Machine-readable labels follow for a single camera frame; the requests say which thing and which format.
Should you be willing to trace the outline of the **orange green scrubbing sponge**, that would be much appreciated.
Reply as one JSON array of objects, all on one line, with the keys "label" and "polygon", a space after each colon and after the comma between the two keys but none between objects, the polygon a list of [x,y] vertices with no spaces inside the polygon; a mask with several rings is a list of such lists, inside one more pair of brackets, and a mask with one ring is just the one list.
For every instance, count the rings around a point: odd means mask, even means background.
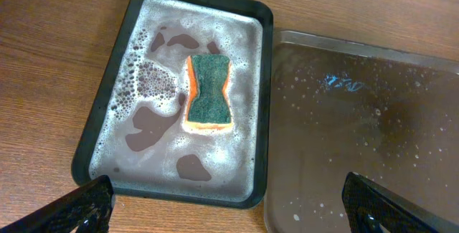
[{"label": "orange green scrubbing sponge", "polygon": [[185,124],[196,130],[226,130],[233,125],[227,94],[231,62],[221,54],[197,54],[186,59],[189,100]]}]

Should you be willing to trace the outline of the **brown plastic serving tray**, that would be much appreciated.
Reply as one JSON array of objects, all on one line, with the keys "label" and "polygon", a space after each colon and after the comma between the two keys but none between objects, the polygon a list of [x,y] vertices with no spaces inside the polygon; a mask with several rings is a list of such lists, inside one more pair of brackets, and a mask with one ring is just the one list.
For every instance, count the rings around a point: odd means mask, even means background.
[{"label": "brown plastic serving tray", "polygon": [[353,171],[458,221],[458,63],[289,30],[274,36],[269,232],[347,232]]}]

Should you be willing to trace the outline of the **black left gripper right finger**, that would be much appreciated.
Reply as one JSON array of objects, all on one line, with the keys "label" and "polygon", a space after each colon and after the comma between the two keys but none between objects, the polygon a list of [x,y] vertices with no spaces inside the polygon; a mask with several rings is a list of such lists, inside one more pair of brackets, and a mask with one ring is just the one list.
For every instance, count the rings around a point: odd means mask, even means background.
[{"label": "black left gripper right finger", "polygon": [[355,172],[341,192],[352,233],[457,232],[445,220]]}]

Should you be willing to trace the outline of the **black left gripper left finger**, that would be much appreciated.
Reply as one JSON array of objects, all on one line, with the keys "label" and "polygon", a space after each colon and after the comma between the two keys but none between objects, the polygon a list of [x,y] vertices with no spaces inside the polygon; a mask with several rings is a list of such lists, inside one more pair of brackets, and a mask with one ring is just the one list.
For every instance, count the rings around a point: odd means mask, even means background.
[{"label": "black left gripper left finger", "polygon": [[107,233],[114,205],[115,194],[109,177],[99,176],[1,231]]}]

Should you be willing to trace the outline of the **black soapy water tray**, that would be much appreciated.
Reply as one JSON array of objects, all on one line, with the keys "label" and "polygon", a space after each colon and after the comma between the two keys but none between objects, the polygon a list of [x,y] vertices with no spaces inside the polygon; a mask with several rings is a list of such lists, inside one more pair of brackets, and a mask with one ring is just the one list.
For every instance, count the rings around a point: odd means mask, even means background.
[{"label": "black soapy water tray", "polygon": [[[130,0],[72,177],[108,176],[117,194],[249,209],[267,184],[273,13],[255,0]],[[233,125],[186,126],[186,59],[231,62]]]}]

